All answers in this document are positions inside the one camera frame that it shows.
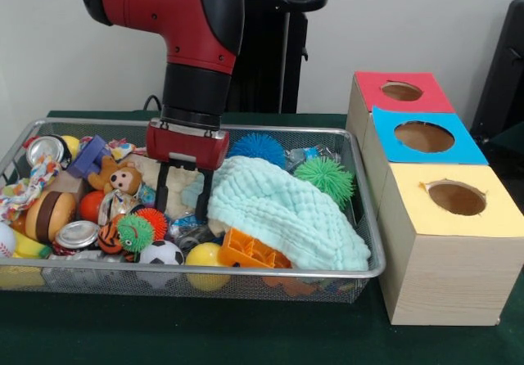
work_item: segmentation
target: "toy hamburger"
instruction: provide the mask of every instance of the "toy hamburger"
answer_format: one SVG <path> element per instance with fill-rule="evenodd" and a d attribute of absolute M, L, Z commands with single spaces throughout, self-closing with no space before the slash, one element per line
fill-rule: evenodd
<path fill-rule="evenodd" d="M 44 191 L 31 205 L 25 218 L 25 235 L 43 244 L 75 217 L 76 201 L 71 193 Z"/>

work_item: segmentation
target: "light blue towel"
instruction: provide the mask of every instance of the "light blue towel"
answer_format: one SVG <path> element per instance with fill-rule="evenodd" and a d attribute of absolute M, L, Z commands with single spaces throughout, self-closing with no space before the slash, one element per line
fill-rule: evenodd
<path fill-rule="evenodd" d="M 203 177 L 182 194 L 195 207 Z M 208 218 L 281 251 L 297 268 L 366 271 L 370 252 L 332 198 L 262 159 L 235 156 L 215 172 Z"/>

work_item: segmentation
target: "yellow ball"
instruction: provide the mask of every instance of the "yellow ball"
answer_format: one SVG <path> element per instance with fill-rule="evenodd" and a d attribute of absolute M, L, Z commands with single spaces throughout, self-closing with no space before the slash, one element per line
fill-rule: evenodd
<path fill-rule="evenodd" d="M 211 267 L 227 267 L 219 262 L 220 246 L 206 242 L 195 246 L 186 258 L 186 265 L 205 265 Z M 187 279 L 197 290 L 216 291 L 229 282 L 229 275 L 210 275 L 204 273 L 189 273 Z"/>
<path fill-rule="evenodd" d="M 65 144 L 67 144 L 67 148 L 69 149 L 69 152 L 71 153 L 71 157 L 74 160 L 79 153 L 80 140 L 73 136 L 61 136 L 61 137 L 62 137 L 62 140 L 65 141 Z"/>

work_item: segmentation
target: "white wall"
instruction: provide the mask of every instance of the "white wall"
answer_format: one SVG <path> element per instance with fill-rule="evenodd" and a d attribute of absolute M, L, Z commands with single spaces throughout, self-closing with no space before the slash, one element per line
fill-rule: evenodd
<path fill-rule="evenodd" d="M 300 112 L 346 113 L 355 70 L 431 71 L 469 123 L 511 0 L 329 0 L 309 14 Z M 0 0 L 0 154 L 51 109 L 133 110 L 161 94 L 165 48 L 81 0 Z"/>

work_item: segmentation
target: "black power cord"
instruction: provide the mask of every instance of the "black power cord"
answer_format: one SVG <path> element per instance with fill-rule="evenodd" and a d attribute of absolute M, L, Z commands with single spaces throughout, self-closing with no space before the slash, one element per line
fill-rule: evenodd
<path fill-rule="evenodd" d="M 147 110 L 147 108 L 149 107 L 149 103 L 151 101 L 155 101 L 156 103 L 156 107 L 158 108 L 158 111 L 161 111 L 162 110 L 162 105 L 160 104 L 160 100 L 158 99 L 158 97 L 156 97 L 156 95 L 150 95 L 147 99 L 146 99 L 146 102 L 144 103 L 144 108 L 142 110 Z"/>

